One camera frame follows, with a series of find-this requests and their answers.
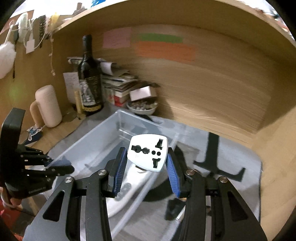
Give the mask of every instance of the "screw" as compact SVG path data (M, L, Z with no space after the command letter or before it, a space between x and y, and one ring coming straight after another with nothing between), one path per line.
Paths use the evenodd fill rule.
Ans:
M228 179L227 179L227 177L219 177L219 181L222 183L227 183Z
M98 171L98 174L100 176L104 176L104 175L106 175L106 173L107 173L107 171L105 169L101 169L101 170Z
M186 171L186 174L187 174L188 176L192 176L192 175L194 175L194 173L195 173L195 171L192 170L192 169L188 169L188 170Z
M70 182L72 182L73 181L73 177L66 177L65 178L65 182L66 183L70 183Z

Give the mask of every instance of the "ridged blue pad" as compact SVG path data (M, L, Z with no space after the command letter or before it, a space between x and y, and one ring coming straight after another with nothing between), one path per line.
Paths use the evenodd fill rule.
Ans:
M116 174L114 176L114 185L113 185L112 193L115 196L117 196L117 193L120 192L120 188L121 188L121 184L122 184L123 176L124 176L124 171L126 169L126 163L128 160L127 154L128 154L128 151L126 148L124 148L124 150L122 151L121 157L120 157L118 169L117 169Z
M167 157L167 170L168 170L168 178L170 180L170 186L172 188L172 191L179 198L181 194L179 177L177 175L172 157L170 156L169 153Z

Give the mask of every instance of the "transparent plastic bin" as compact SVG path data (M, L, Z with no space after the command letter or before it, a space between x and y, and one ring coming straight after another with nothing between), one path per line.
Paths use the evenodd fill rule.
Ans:
M72 165L75 168L71 174L75 179L89 177L94 172L105 167L109 160L115 159L120 147L128 149L131 138L138 134L158 134L168 138L169 147L176 146L179 133L173 129L168 129L151 121L140 118L134 114L123 110L116 111L109 118L92 129L84 137L79 139L65 152L58 156L50 166ZM128 161L126 172L131 162ZM110 218L110 229L114 237L127 223L137 207L145 198L147 192L153 186L158 173L152 173L146 184L137 192L137 197L125 214L115 215ZM58 177L55 180L52 190L44 193L48 198L55 187L57 187L65 177Z

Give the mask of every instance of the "dark glass bottle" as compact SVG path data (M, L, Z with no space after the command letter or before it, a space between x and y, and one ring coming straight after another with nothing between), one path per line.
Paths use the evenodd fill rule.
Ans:
M84 111L87 116L103 108L100 70L92 56L92 37L83 37L83 59L78 66L78 77Z

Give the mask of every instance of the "bottle label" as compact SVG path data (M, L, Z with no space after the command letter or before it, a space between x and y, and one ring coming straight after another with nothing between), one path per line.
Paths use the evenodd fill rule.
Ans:
M82 103L85 107L86 111L96 111L100 109L101 102L102 102L102 94L101 94L101 82L100 76L94 76L90 78L86 78L84 80L79 80L80 89L81 89L81 97Z

